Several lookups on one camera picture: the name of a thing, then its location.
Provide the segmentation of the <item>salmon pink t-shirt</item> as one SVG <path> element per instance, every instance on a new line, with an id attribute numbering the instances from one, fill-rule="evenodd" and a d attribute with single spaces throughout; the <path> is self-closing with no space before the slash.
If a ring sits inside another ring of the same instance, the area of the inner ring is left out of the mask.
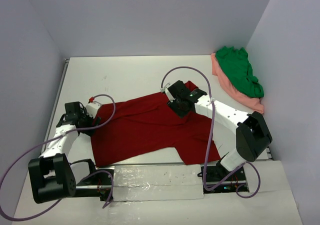
<path id="1" fill-rule="evenodd" d="M 261 114 L 264 114 L 265 108 L 261 104 L 259 98 L 251 98 L 247 95 L 241 93 L 238 91 L 231 83 L 231 81 L 228 79 L 228 77 L 225 75 L 225 73 L 222 71 L 218 60 L 216 58 L 216 54 L 212 53 L 210 55 L 211 57 L 211 70 L 212 74 L 217 77 L 218 82 L 220 84 L 220 87 L 234 100 L 239 102 L 240 104 L 256 111 Z"/>

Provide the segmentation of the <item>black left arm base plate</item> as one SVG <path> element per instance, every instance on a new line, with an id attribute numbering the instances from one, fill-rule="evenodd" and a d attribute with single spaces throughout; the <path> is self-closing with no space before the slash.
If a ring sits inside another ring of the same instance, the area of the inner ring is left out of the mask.
<path id="1" fill-rule="evenodd" d="M 112 201 L 111 195 L 108 199 L 113 181 L 114 169 L 89 168 L 89 174 L 81 178 L 75 186 L 74 198 L 99 198 L 101 202 Z"/>

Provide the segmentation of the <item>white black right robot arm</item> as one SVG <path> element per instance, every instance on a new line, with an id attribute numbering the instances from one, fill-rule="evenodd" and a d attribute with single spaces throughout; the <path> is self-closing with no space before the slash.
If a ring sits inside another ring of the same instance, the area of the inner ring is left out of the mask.
<path id="1" fill-rule="evenodd" d="M 273 141 L 263 115 L 257 111 L 237 110 L 199 88 L 187 88 L 181 80 L 166 84 L 161 92 L 168 98 L 168 107 L 180 118 L 193 112 L 212 119 L 235 134 L 235 148 L 219 161 L 220 166 L 229 172 L 245 162 L 254 162 Z"/>

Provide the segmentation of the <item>green t-shirt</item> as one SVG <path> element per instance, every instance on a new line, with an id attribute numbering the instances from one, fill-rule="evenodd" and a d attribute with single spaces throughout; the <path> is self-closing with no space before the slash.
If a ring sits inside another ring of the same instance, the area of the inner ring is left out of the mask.
<path id="1" fill-rule="evenodd" d="M 254 76 L 249 55 L 244 47 L 224 46 L 215 53 L 221 70 L 231 84 L 250 98 L 263 98 L 265 93 L 259 79 Z"/>

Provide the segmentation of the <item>white cardboard front cover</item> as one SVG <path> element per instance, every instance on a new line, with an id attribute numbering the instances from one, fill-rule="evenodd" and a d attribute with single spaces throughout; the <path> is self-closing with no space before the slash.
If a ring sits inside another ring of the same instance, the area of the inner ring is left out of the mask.
<path id="1" fill-rule="evenodd" d="M 36 204 L 26 180 L 17 217 L 39 214 L 30 225 L 300 225 L 297 205 L 279 161 L 246 164 L 248 192 L 203 194 L 198 187 L 116 188 L 120 200 L 103 208 L 97 198 Z"/>

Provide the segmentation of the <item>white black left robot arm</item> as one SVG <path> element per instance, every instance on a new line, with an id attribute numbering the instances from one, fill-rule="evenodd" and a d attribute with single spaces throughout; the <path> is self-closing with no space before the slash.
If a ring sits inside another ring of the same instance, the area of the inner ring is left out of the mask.
<path id="1" fill-rule="evenodd" d="M 64 105 L 53 139 L 46 150 L 28 163 L 33 199 L 37 204 L 76 194 L 76 180 L 67 159 L 73 143 L 81 133 L 92 136 L 101 118 L 97 116 L 102 104 L 93 101 L 83 106 L 81 102 Z"/>

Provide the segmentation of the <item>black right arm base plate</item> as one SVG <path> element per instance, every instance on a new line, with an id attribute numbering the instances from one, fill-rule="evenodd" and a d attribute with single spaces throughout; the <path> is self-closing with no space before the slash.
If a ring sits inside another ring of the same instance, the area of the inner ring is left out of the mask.
<path id="1" fill-rule="evenodd" d="M 218 169 L 214 164 L 210 164 L 207 166 L 206 169 L 206 185 L 208 187 L 212 187 L 216 185 L 219 181 L 221 181 L 229 172 L 227 171 L 226 174 L 220 175 L 218 173 Z M 239 192 L 248 192 L 249 189 L 247 188 L 247 180 L 245 171 L 243 168 L 240 168 L 236 171 L 233 175 L 228 177 L 221 185 L 219 185 L 215 190 L 208 191 L 203 188 L 204 194 L 218 194 L 218 193 L 235 193 L 236 189 Z"/>

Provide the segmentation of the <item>red t-shirt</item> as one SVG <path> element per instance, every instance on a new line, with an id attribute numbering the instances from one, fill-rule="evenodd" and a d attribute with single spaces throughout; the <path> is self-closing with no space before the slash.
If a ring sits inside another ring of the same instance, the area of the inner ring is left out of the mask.
<path id="1" fill-rule="evenodd" d="M 165 148 L 174 148 L 185 165 L 205 161 L 211 119 L 193 112 L 179 118 L 161 92 L 104 104 L 98 117 L 107 124 L 91 137 L 95 164 L 105 167 Z"/>

